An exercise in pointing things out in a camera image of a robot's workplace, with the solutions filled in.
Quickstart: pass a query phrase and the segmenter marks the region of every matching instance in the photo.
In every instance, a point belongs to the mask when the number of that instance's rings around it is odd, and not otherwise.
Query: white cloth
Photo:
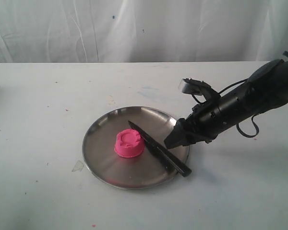
[[[0,62],[271,60],[288,0],[0,0]]]

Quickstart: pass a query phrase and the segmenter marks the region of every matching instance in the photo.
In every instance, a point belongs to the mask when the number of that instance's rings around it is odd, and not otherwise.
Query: table surface
[[[231,128],[192,146],[187,178],[131,191],[81,170],[85,132],[104,113],[186,117],[181,78],[219,91],[263,64],[0,64],[0,230],[288,230],[288,104],[256,117],[256,138]]]

